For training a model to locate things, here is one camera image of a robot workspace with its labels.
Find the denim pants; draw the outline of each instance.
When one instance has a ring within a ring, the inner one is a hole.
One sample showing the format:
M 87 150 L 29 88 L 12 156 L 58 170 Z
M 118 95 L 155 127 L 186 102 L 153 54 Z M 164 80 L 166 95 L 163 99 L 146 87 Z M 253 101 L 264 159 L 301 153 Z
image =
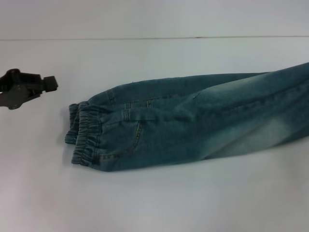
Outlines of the denim pants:
M 72 163 L 119 171 L 230 157 L 309 134 L 309 63 L 121 85 L 72 104 Z

